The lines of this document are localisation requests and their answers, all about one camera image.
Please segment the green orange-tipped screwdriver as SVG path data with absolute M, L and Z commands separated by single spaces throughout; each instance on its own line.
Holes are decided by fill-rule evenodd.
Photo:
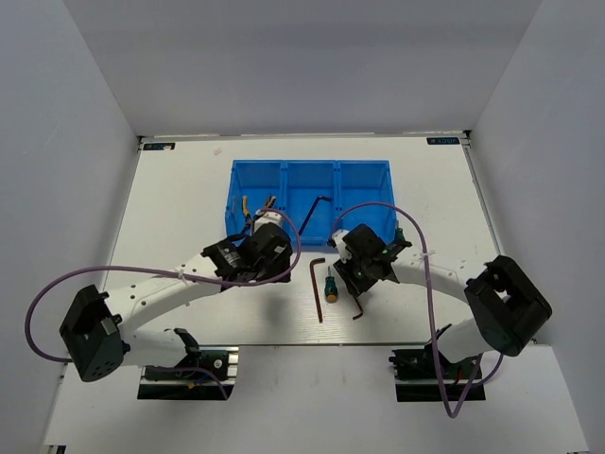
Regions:
M 327 303 L 335 303 L 338 299 L 337 283 L 330 267 L 327 267 L 324 280 L 324 297 Z

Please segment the large hex key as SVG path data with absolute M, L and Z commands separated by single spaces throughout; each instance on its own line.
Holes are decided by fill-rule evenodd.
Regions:
M 312 283 L 315 308 L 317 311 L 319 323 L 323 323 L 323 314 L 322 314 L 322 308 L 321 308 L 321 302 L 320 302 L 320 292 L 319 292 L 318 279 L 316 276 L 315 267 L 319 264 L 323 264 L 324 262 L 325 262 L 325 258 L 319 257 L 319 258 L 312 259 L 309 263 L 309 272 L 310 272 L 310 278 L 311 278 L 311 283 Z

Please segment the yellow-handled needle-nose pliers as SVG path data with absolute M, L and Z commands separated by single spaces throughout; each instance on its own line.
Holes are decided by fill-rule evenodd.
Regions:
M 267 197 L 267 199 L 265 200 L 264 207 L 265 208 L 272 208 L 274 206 L 276 200 L 277 200 L 276 196 L 269 195 Z

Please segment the thin hex key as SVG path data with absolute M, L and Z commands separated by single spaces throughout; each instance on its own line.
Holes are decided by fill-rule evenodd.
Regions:
M 356 321 L 359 320 L 363 315 L 364 315 L 364 309 L 363 306 L 360 304 L 359 299 L 356 296 L 352 296 L 353 301 L 355 303 L 355 307 L 356 307 L 356 313 L 353 315 L 352 320 Z

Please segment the orange-handled small pliers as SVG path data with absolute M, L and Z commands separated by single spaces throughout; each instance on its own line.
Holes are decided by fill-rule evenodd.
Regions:
M 244 195 L 242 197 L 242 213 L 244 215 L 245 218 L 245 224 L 244 227 L 242 229 L 242 234 L 245 233 L 249 233 L 252 229 L 252 224 L 253 224 L 253 219 L 252 219 L 252 215 L 251 215 L 251 211 L 248 207 L 248 196 Z

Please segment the dark hex key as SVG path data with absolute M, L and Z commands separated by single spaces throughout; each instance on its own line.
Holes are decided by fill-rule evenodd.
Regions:
M 318 204 L 321 201 L 332 201 L 332 198 L 327 197 L 327 196 L 323 196 L 323 195 L 317 196 L 315 198 L 314 202 L 312 203 L 309 211 L 307 212 L 307 214 L 306 214 L 306 216 L 305 216 L 305 218 L 304 218 L 304 220 L 302 222 L 301 227 L 299 228 L 299 231 L 298 231 L 299 236 L 303 235 L 303 232 L 304 232 L 306 226 L 308 225 L 308 223 L 309 223 L 310 219 L 312 218 L 312 216 L 313 216 L 313 214 L 314 214 L 314 212 L 315 212 Z

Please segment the small green stubby screwdriver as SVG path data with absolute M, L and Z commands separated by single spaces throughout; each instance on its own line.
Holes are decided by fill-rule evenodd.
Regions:
M 396 229 L 395 239 L 400 242 L 406 242 L 406 237 L 402 228 Z

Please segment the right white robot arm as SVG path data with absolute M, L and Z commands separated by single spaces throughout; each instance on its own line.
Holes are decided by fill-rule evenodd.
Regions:
M 336 231 L 331 243 L 339 255 L 334 269 L 354 297 L 390 281 L 448 295 L 470 308 L 472 317 L 440 329 L 437 347 L 426 354 L 428 369 L 440 377 L 489 351 L 519 356 L 552 316 L 546 298 L 505 255 L 486 263 L 443 258 L 405 239 L 387 244 L 366 224 Z

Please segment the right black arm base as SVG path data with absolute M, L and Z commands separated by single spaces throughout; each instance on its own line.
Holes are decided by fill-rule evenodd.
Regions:
M 446 396 L 450 402 L 458 401 L 471 378 L 478 357 L 459 363 L 441 359 L 441 375 Z M 430 348 L 394 349 L 389 356 L 394 372 L 396 399 L 399 403 L 440 402 L 435 364 Z

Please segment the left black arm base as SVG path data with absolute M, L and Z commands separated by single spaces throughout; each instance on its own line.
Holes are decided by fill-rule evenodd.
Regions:
M 138 400 L 224 401 L 232 392 L 238 368 L 238 347 L 202 347 L 185 358 L 176 371 L 145 368 Z

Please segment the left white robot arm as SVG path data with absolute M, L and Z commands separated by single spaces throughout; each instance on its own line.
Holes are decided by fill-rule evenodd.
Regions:
M 148 331 L 146 323 L 232 284 L 286 282 L 292 245 L 288 234 L 268 223 L 252 236 L 231 236 L 202 250 L 171 276 L 153 274 L 128 287 L 82 288 L 60 326 L 80 379 L 97 381 L 124 365 L 166 368 L 189 377 L 200 365 L 200 348 L 183 328 Z

